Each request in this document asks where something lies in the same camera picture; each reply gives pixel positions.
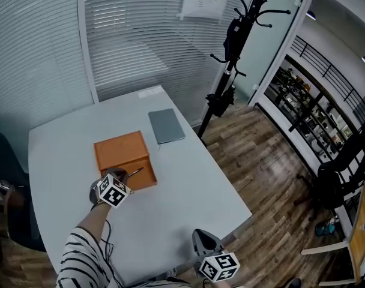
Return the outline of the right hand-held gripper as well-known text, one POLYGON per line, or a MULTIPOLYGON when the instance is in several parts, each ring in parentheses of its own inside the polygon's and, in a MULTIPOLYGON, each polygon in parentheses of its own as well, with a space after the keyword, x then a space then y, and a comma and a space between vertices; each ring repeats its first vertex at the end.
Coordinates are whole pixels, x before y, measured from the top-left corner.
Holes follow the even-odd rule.
POLYGON ((236 255, 226 251, 221 240, 212 233, 195 229, 192 233, 192 242, 198 256, 195 263, 198 278, 220 282, 233 278, 239 270, 240 263, 236 255))

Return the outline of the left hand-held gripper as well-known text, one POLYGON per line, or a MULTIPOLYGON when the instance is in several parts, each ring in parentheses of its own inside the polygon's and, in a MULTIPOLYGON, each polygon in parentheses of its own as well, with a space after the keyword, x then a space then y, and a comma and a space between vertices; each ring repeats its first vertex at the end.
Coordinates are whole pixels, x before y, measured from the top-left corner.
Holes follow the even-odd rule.
POLYGON ((103 177, 92 183, 89 200, 93 205, 104 202, 117 208, 130 193, 127 171, 111 167, 104 171, 103 177))

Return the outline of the orange box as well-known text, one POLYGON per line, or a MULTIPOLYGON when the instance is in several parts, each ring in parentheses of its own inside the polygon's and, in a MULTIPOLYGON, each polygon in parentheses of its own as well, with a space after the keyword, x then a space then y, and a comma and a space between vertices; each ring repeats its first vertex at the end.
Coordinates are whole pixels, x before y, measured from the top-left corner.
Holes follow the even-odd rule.
POLYGON ((94 152, 101 174, 111 167, 124 169, 128 174, 144 167, 128 179, 131 190, 137 191, 157 185, 149 151, 140 131, 94 143, 94 152))

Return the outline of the gray notebook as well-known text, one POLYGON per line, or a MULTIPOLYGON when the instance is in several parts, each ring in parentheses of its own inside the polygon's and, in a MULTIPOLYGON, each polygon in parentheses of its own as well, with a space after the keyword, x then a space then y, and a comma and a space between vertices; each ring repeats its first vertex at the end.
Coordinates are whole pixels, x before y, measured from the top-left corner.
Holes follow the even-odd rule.
POLYGON ((148 116, 158 144, 158 151, 161 145, 183 140, 186 137, 172 108, 149 112, 148 116))

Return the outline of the person's left forearm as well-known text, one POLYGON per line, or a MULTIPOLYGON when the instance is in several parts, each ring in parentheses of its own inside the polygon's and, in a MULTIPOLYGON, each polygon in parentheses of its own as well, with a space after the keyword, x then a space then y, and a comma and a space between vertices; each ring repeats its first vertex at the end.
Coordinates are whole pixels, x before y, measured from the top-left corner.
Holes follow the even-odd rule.
POLYGON ((110 205, 104 202, 98 203, 77 226, 87 230, 95 239, 100 240, 110 209, 110 205))

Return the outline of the black office chair with headrest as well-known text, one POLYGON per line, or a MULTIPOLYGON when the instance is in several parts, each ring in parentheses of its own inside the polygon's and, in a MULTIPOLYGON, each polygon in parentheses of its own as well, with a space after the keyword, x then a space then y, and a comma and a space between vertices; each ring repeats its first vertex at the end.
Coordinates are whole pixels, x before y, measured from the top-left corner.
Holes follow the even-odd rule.
POLYGON ((0 133, 0 181, 19 187, 28 202, 29 210, 7 218, 8 235, 15 243, 40 252, 46 252, 32 204, 29 175, 22 169, 7 138, 0 133))

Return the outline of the black mesh office chair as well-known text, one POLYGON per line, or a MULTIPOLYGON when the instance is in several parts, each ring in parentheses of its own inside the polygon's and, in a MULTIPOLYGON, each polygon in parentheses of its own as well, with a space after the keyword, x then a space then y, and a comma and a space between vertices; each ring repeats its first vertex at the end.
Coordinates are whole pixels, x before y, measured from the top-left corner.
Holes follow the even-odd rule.
POLYGON ((306 184, 309 193, 294 202, 298 206, 312 201, 313 214, 309 221, 316 219, 320 208, 333 210, 343 205, 344 197, 354 193, 365 181, 365 126, 352 134, 335 159, 322 163, 317 176, 308 181, 297 175, 306 184))

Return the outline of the white label on table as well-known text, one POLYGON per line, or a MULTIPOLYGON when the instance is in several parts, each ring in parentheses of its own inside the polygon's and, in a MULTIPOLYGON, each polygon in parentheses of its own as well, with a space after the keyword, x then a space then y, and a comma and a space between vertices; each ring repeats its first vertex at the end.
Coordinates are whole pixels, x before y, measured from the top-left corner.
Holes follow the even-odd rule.
POLYGON ((139 98, 145 98, 145 97, 156 95, 156 94, 159 94, 162 92, 164 92, 164 89, 161 86, 156 86, 155 88, 142 90, 142 91, 138 92, 137 94, 138 94, 139 98))

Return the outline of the person's striped shirt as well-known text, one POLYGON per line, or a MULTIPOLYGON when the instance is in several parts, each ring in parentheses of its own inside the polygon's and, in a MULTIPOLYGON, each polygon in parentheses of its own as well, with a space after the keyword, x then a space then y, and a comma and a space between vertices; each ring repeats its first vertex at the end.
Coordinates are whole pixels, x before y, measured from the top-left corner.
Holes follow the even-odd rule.
POLYGON ((196 288, 179 279, 146 281, 122 287, 106 262, 100 240, 88 229, 77 226, 68 236, 60 261, 56 288, 196 288))

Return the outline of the black coat rack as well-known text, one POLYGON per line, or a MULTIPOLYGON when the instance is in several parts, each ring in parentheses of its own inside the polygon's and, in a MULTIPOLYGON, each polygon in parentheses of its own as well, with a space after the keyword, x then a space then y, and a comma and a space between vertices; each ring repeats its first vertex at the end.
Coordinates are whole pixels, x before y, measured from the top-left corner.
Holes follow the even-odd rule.
MULTIPOLYGON (((239 9, 235 8, 234 11, 237 12, 238 18, 245 24, 245 34, 243 39, 243 48, 246 44, 246 41, 250 35, 252 27, 254 24, 257 24, 264 28, 271 28, 271 24, 261 24, 258 22, 258 17, 266 13, 274 13, 274 14, 290 14, 290 10, 261 10, 263 4, 267 2, 267 0, 252 0, 252 4, 248 7, 244 0, 240 0, 243 7, 244 12, 241 13, 239 9)), ((198 138, 202 138, 212 116, 221 117, 229 105, 234 103, 234 94, 235 94, 235 85, 228 85, 229 78, 231 77, 232 72, 235 72, 236 76, 245 77, 246 74, 237 69, 237 62, 240 60, 240 55, 235 57, 234 59, 226 62, 225 59, 222 61, 214 54, 210 54, 210 57, 214 58, 217 62, 221 64, 226 64, 225 69, 223 70, 223 74, 219 80, 219 83, 216 87, 216 90, 212 94, 208 94, 206 100, 208 101, 208 110, 204 116, 204 120, 201 123, 201 126, 198 130, 198 138)))

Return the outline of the wooden side table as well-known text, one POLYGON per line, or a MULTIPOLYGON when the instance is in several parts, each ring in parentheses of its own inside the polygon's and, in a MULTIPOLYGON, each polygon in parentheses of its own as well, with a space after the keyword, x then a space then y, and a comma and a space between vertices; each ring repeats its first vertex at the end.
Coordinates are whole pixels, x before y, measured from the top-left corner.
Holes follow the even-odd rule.
POLYGON ((361 264, 365 257, 365 184, 362 186, 359 206, 349 242, 355 284, 361 282, 361 264))

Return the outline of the shelf unit with assorted items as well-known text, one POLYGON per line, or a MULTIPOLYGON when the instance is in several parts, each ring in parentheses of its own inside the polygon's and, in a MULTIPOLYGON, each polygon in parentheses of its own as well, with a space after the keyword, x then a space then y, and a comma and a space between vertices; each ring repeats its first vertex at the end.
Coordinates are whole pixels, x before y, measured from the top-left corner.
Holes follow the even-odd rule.
POLYGON ((287 59, 277 69, 265 96, 322 163, 336 158, 353 135, 347 119, 326 93, 287 59))

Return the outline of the black bag on coat rack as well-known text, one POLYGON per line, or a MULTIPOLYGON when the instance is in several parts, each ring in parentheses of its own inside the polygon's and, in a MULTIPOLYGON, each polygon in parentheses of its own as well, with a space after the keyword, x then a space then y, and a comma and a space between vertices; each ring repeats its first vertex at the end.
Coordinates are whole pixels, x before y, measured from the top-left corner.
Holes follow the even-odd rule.
POLYGON ((243 39, 245 34, 245 24, 240 19, 234 19, 231 21, 227 33, 226 39, 223 43, 225 48, 225 61, 228 62, 240 55, 243 48, 243 39))

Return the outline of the white paper sheet on glass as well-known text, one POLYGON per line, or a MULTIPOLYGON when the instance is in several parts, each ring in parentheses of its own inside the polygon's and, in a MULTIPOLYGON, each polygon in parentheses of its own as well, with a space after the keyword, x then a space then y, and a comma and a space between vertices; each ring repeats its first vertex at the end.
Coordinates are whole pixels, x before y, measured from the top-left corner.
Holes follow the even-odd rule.
POLYGON ((180 20, 185 17, 220 20, 228 0, 183 0, 180 13, 176 16, 180 20))

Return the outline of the black metal railing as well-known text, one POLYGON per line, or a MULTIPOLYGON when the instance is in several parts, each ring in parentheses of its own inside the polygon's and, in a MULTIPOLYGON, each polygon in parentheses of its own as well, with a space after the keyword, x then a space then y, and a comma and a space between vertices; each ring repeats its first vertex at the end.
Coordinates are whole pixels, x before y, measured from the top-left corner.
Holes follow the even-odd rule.
POLYGON ((291 49, 332 85, 344 102, 352 109, 360 124, 365 124, 365 101, 347 78, 325 56, 301 37, 295 37, 291 49))

